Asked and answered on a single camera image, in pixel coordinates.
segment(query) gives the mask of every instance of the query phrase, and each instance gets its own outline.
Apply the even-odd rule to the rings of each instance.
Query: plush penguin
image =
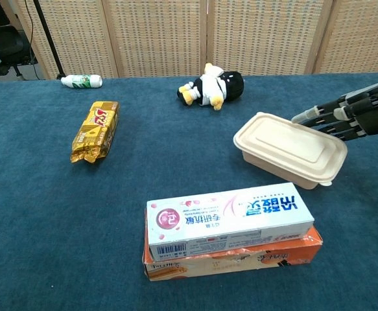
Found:
[[[197,102],[201,106],[212,105],[220,110],[224,102],[239,98],[243,93],[243,77],[237,71],[223,71],[222,68],[207,63],[204,75],[177,90],[177,97],[190,106]]]

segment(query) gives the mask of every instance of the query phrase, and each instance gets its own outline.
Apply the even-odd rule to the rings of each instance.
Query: plastic bottle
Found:
[[[61,83],[74,89],[101,87],[102,78],[99,75],[69,75],[60,79]]]

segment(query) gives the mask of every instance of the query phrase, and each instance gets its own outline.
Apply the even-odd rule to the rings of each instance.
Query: barcode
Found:
[[[185,251],[185,250],[186,250],[185,243],[157,247],[157,253],[159,254],[177,253],[178,251]]]

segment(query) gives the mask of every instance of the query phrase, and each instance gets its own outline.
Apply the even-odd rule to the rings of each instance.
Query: toothpaste box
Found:
[[[150,256],[146,230],[143,265],[145,274],[150,281],[183,279],[202,275],[308,264],[313,260],[322,244],[320,235],[312,227],[301,239],[154,262]]]
[[[156,262],[301,238],[313,222],[292,183],[147,202]]]

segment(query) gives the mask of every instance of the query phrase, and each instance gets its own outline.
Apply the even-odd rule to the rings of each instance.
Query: green label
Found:
[[[83,88],[83,87],[91,87],[91,76],[90,75],[82,75],[82,76],[74,76],[72,78],[72,86],[75,89]]]

